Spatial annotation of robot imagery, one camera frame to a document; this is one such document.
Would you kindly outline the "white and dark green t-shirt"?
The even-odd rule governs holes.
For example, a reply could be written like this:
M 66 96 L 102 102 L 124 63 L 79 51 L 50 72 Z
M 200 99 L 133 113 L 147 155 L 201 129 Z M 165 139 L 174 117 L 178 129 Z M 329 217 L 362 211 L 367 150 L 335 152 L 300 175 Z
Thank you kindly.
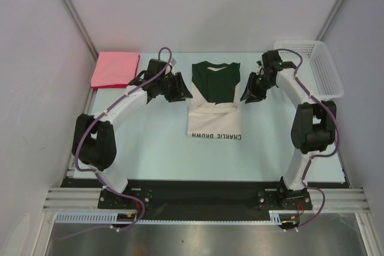
M 240 63 L 191 66 L 187 135 L 193 138 L 241 140 Z

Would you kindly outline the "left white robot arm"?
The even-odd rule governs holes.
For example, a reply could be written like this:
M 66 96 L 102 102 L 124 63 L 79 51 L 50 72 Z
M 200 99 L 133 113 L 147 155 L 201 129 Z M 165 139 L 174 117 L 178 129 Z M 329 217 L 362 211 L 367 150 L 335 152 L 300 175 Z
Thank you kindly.
M 91 171 L 103 186 L 113 190 L 112 201 L 121 208 L 129 206 L 133 194 L 126 189 L 128 179 L 119 172 L 115 132 L 139 108 L 162 95 L 170 102 L 192 98 L 182 74 L 173 70 L 173 59 L 151 59 L 146 70 L 129 82 L 124 93 L 96 115 L 81 114 L 76 119 L 72 154 L 78 171 Z

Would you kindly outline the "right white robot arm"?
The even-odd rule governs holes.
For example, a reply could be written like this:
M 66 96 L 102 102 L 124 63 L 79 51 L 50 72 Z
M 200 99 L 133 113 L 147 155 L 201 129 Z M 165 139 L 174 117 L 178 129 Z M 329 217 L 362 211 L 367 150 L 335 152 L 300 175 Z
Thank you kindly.
M 290 49 L 265 52 L 258 62 L 258 73 L 250 73 L 241 101 L 256 103 L 266 99 L 267 90 L 278 87 L 296 108 L 290 132 L 295 148 L 287 172 L 281 180 L 285 188 L 277 193 L 277 203 L 284 209 L 298 202 L 296 191 L 307 189 L 307 174 L 315 158 L 336 154 L 322 152 L 339 137 L 336 120 L 337 107 L 332 100 L 321 100 L 298 77 L 303 57 Z

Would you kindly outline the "folded pink t-shirt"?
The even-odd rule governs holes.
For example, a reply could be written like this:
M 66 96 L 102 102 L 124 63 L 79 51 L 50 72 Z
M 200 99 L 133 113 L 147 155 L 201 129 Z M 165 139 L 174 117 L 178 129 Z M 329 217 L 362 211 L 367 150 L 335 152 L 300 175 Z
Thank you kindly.
M 137 76 L 139 61 L 138 52 L 100 52 L 91 88 L 126 88 Z

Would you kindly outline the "white perforated plastic basket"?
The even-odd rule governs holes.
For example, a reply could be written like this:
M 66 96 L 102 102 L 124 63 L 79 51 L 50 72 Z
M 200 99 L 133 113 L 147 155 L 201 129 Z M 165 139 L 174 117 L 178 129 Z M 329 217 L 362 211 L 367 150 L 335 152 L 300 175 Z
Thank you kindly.
M 274 49 L 284 61 L 299 64 L 299 58 L 290 53 L 293 50 L 303 58 L 297 76 L 305 87 L 318 99 L 333 100 L 344 95 L 344 88 L 333 58 L 325 43 L 315 40 L 284 40 L 274 43 Z

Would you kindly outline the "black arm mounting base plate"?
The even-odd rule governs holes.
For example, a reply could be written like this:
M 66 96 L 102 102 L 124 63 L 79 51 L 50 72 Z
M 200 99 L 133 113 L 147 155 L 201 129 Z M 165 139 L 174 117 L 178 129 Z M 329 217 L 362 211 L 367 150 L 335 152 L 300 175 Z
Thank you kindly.
M 310 191 L 287 192 L 280 182 L 131 180 L 120 196 L 101 189 L 96 207 L 133 210 L 144 204 L 145 220 L 258 221 L 270 210 L 315 210 Z

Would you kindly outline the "aluminium frame rail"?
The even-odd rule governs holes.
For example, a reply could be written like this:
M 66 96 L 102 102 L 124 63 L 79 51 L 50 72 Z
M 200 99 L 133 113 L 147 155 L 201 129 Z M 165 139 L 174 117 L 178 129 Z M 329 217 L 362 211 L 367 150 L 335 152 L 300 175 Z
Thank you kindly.
M 128 210 L 143 202 L 149 211 L 166 208 L 244 208 L 265 211 L 364 213 L 369 212 L 368 201 L 361 189 L 324 189 L 310 191 L 306 196 L 279 200 L 275 190 L 205 190 L 195 189 L 139 189 L 131 192 L 132 199 L 118 196 L 101 188 L 51 188 L 43 204 L 44 210 Z

